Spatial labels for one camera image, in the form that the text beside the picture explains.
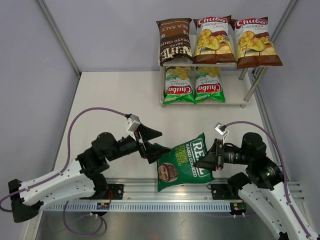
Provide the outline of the green Real chips bag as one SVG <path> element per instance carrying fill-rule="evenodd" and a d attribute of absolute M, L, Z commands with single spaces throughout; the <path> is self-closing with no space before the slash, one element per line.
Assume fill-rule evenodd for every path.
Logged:
<path fill-rule="evenodd" d="M 206 184 L 213 181 L 215 178 L 210 170 L 195 167 L 195 163 L 207 153 L 206 136 L 201 133 L 160 157 L 156 162 L 157 192 L 176 185 Z"/>

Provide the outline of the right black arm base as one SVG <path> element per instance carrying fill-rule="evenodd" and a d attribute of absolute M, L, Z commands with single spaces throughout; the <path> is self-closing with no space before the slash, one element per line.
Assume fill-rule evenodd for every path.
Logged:
<path fill-rule="evenodd" d="M 232 195 L 228 190 L 228 185 L 226 183 L 213 184 L 209 183 L 207 187 L 211 191 L 211 196 L 213 200 L 238 200 L 239 197 Z"/>

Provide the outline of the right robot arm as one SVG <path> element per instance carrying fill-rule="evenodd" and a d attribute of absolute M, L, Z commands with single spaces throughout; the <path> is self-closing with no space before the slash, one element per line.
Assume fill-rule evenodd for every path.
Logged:
<path fill-rule="evenodd" d="M 284 172 L 266 154 L 258 133 L 248 132 L 241 146 L 215 139 L 208 153 L 195 167 L 215 171 L 224 163 L 245 165 L 245 172 L 227 180 L 227 193 L 244 200 L 266 224 L 277 240 L 318 240 L 285 182 Z"/>

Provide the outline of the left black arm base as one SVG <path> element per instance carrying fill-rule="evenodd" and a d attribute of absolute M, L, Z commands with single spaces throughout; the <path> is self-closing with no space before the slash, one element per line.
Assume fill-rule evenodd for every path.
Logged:
<path fill-rule="evenodd" d="M 122 200 L 124 195 L 124 185 L 120 183 L 111 183 L 108 185 L 106 196 L 109 200 Z"/>

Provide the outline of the brown Chuba bag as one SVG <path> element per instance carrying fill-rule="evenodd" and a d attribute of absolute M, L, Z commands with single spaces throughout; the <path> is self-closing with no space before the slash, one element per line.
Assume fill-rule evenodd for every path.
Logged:
<path fill-rule="evenodd" d="M 238 69 L 283 65 L 271 40 L 268 23 L 267 16 L 230 20 L 235 34 Z"/>
<path fill-rule="evenodd" d="M 229 37 L 232 16 L 207 16 L 194 19 L 196 64 L 235 63 L 236 58 Z"/>

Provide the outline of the green Chuba bag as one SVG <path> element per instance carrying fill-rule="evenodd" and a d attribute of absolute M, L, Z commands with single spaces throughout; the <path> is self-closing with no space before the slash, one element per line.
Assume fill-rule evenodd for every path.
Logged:
<path fill-rule="evenodd" d="M 194 104 L 196 102 L 191 72 L 191 67 L 171 66 L 165 68 L 164 105 L 177 102 Z"/>
<path fill-rule="evenodd" d="M 223 92 L 220 69 L 218 67 L 198 66 L 195 68 L 195 104 L 207 99 L 226 102 Z"/>

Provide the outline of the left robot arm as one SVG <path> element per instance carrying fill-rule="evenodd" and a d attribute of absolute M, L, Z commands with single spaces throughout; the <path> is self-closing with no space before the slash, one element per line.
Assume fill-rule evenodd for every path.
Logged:
<path fill-rule="evenodd" d="M 39 211 L 74 199 L 103 199 L 109 186 L 102 174 L 109 162 L 138 152 L 149 164 L 156 162 L 170 148 L 149 141 L 162 136 L 151 128 L 139 127 L 133 136 L 116 140 L 103 132 L 91 147 L 69 161 L 66 167 L 28 181 L 13 179 L 8 183 L 12 216 L 15 223 L 28 221 Z"/>

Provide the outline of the brown Kettle sea salt bag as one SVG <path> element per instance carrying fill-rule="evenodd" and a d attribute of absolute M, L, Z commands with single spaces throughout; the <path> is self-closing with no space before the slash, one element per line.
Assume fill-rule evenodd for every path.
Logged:
<path fill-rule="evenodd" d="M 190 42 L 191 18 L 169 18 L 158 20 L 159 65 L 178 58 L 195 62 Z"/>

